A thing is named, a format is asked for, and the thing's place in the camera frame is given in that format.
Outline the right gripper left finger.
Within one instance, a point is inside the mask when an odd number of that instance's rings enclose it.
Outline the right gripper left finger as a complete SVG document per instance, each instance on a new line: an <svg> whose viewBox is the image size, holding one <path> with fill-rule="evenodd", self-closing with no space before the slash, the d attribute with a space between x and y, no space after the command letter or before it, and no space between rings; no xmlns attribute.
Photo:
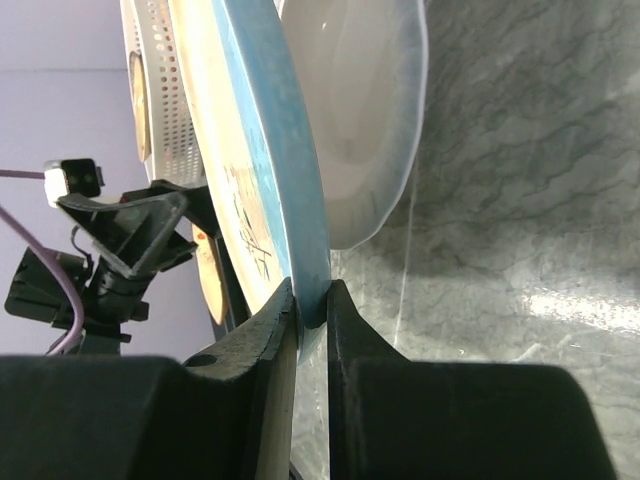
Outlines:
<svg viewBox="0 0 640 480"><path fill-rule="evenodd" d="M5 479L285 479L297 362L289 281L185 363L1 361Z"/></svg>

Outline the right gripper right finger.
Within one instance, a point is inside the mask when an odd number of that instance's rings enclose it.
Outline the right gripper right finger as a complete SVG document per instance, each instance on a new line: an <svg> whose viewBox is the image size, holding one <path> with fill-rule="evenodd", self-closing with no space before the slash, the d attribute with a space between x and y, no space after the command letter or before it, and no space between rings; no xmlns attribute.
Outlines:
<svg viewBox="0 0 640 480"><path fill-rule="evenodd" d="M589 400L550 365L412 361L327 296L334 479L612 479Z"/></svg>

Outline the large cream and blue plate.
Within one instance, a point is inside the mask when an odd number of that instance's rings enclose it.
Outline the large cream and blue plate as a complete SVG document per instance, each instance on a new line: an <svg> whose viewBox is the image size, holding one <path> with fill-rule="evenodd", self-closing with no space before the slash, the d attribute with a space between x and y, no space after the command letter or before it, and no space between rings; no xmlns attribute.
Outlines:
<svg viewBox="0 0 640 480"><path fill-rule="evenodd" d="M289 280L305 360L324 331L329 232L278 10L271 1L173 1L169 11L209 191L247 305L256 313Z"/></svg>

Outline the tan wooden printed plate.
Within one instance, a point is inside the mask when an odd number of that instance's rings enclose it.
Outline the tan wooden printed plate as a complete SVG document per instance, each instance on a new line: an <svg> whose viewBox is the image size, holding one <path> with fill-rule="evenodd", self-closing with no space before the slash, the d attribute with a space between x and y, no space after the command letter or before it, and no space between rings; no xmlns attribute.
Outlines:
<svg viewBox="0 0 640 480"><path fill-rule="evenodd" d="M151 154L151 133L148 108L146 74L142 55L129 53L129 81L139 158L145 162Z"/></svg>

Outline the white fluted deep plate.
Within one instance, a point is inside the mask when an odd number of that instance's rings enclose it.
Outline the white fluted deep plate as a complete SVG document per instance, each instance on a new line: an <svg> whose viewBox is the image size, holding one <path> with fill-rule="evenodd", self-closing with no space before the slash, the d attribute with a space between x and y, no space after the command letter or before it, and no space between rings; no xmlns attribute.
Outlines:
<svg viewBox="0 0 640 480"><path fill-rule="evenodd" d="M308 112L330 246L372 238L399 202L424 119L422 1L279 1Z"/></svg>

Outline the white perforated plastic bin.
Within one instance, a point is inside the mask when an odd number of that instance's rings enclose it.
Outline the white perforated plastic bin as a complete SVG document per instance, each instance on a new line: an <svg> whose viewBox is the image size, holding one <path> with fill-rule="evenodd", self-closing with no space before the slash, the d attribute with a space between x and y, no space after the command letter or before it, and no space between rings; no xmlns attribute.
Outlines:
<svg viewBox="0 0 640 480"><path fill-rule="evenodd" d="M146 74L151 154L149 180L183 187L206 183L204 166L184 91L166 1L120 1L126 60L142 55Z"/></svg>

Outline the beige bird pattern plate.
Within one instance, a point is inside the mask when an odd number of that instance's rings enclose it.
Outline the beige bird pattern plate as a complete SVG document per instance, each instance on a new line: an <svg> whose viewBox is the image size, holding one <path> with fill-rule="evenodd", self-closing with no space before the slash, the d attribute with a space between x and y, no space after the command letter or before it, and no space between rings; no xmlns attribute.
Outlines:
<svg viewBox="0 0 640 480"><path fill-rule="evenodd" d="M223 292L223 282L218 254L214 250L214 240L195 223L192 224L193 240L201 290L211 316L216 325L225 322L228 301Z"/></svg>

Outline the black rectangular tray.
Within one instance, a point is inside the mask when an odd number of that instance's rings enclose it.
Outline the black rectangular tray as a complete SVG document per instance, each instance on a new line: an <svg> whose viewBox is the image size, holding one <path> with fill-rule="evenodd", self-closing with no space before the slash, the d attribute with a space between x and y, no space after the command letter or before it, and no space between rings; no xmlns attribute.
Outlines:
<svg viewBox="0 0 640 480"><path fill-rule="evenodd" d="M222 324L212 322L215 341L219 341L247 321L251 314L222 238L213 240L213 252L217 255L216 266L220 271L222 297L227 306Z"/></svg>

